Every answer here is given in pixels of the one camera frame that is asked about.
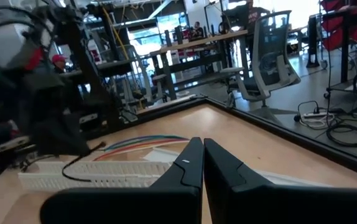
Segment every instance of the yellow cable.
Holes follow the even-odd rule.
[[[99,0],[96,0],[96,1],[97,1],[98,4],[103,8],[103,12],[104,12],[106,18],[108,19],[109,26],[111,26],[111,28],[112,28],[112,30],[113,30],[115,36],[116,36],[116,39],[117,39],[118,42],[119,42],[119,45],[122,47],[122,49],[123,49],[123,54],[124,54],[124,56],[126,57],[126,60],[129,60],[129,55],[128,55],[128,53],[126,52],[126,49],[125,49],[125,47],[124,47],[124,45],[123,45],[123,43],[122,43],[121,38],[119,37],[118,33],[116,32],[115,27],[113,26],[112,20],[111,20],[111,18],[110,18],[110,16],[109,16],[108,12],[106,11],[106,9],[105,9],[105,7],[102,5],[102,3],[100,3]]]
[[[131,10],[131,12],[133,13],[134,17],[139,20],[139,18],[137,17],[136,13]],[[136,92],[140,93],[141,94],[141,90],[140,90],[140,86],[137,84],[137,82],[134,82],[134,86],[136,87]],[[139,100],[139,104],[140,104],[140,109],[144,109],[144,107],[142,106],[142,103],[141,103],[141,99]]]

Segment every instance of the red wire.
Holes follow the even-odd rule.
[[[120,149],[115,149],[112,152],[108,152],[106,154],[100,155],[99,157],[97,157],[96,159],[93,159],[93,161],[97,161],[99,159],[102,159],[104,157],[108,157],[112,154],[118,153],[118,152],[122,152],[122,151],[126,151],[129,149],[133,149],[139,146],[145,146],[145,145],[152,145],[152,144],[159,144],[159,143],[165,143],[165,142],[175,142],[175,141],[183,141],[183,139],[169,139],[169,140],[160,140],[160,141],[151,141],[151,142],[146,142],[146,143],[141,143],[141,144],[135,144],[132,146],[126,146]]]

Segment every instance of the desk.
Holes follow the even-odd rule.
[[[197,106],[103,136],[90,141],[89,145],[95,146],[100,141],[111,144],[149,134],[213,138],[253,169],[289,175],[335,187],[357,187],[357,173],[208,105]],[[181,151],[183,147],[183,145],[177,145],[172,150]],[[144,152],[133,152],[122,154],[115,159],[132,160],[139,159],[143,155]],[[39,208],[49,196],[50,193],[24,192],[17,179],[17,172],[5,171],[0,176],[0,224],[39,223]],[[203,192],[202,219],[204,224],[211,223],[205,191]]]
[[[126,74],[126,70],[129,69],[129,71],[131,70],[131,62],[136,61],[136,59],[132,59],[132,60],[122,60],[122,61],[118,61],[118,62],[107,62],[107,63],[102,63],[100,65],[97,65],[97,69],[100,71],[100,73],[102,74],[102,76],[105,77],[111,77],[113,75],[121,75],[121,74]],[[113,68],[113,74],[104,74],[106,70],[109,70]],[[82,84],[82,83],[87,83],[88,81],[86,80],[85,76],[82,75],[82,71],[81,70],[77,70],[77,71],[73,71],[73,72],[67,72],[67,73],[63,73],[60,74],[61,77],[66,77],[69,78],[71,80],[73,80],[75,83],[77,84]]]
[[[302,51],[302,39],[303,39],[302,29],[307,28],[307,27],[308,26],[303,26],[303,27],[299,27],[296,29],[290,29],[288,31],[288,34],[297,33],[297,53]]]
[[[167,52],[169,52],[171,50],[187,49],[187,48],[190,48],[190,47],[194,47],[194,46],[197,46],[197,45],[206,44],[206,43],[214,42],[214,41],[223,41],[223,40],[230,39],[230,38],[238,38],[238,37],[241,37],[241,36],[245,36],[247,33],[248,33],[247,30],[240,30],[240,31],[236,31],[236,32],[228,33],[228,34],[216,35],[214,37],[209,37],[209,38],[205,38],[205,39],[202,39],[202,40],[196,40],[196,41],[193,41],[193,42],[188,42],[188,43],[185,43],[185,44],[178,44],[178,45],[175,45],[175,46],[163,47],[158,51],[152,52],[151,53],[152,55],[160,54],[160,59],[162,61],[164,74],[167,77],[166,85],[167,85],[167,89],[169,91],[170,100],[175,100],[175,99],[177,99],[177,97],[176,97],[176,93],[175,93],[175,90],[174,90],[172,72],[170,71],[169,61],[167,60]],[[246,51],[243,51],[243,49],[246,48],[246,43],[244,41],[244,38],[240,38],[240,41],[241,41],[241,52],[246,52]],[[220,52],[220,53],[225,55],[224,47],[222,47],[222,52]],[[242,64],[243,65],[247,65],[248,64],[248,61],[246,59],[246,54],[242,54]]]

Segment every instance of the power strip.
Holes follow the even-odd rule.
[[[327,113],[326,111],[325,112],[320,112],[320,113],[311,112],[311,113],[303,114],[303,118],[322,118],[322,117],[327,116],[327,115],[331,116],[333,114],[332,113]]]

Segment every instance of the office chair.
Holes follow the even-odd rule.
[[[249,77],[249,74],[245,74],[242,79],[240,71],[244,68],[229,69],[236,80],[235,83],[228,85],[227,107],[235,106],[233,91],[237,90],[245,100],[262,101],[261,108],[251,111],[256,116],[279,123],[276,114],[297,114],[297,111],[269,108],[266,105],[266,99],[270,97],[271,91],[300,82],[300,77],[289,63],[286,52],[289,28],[287,21],[290,12],[275,12],[262,16],[256,21],[252,58],[253,76]]]

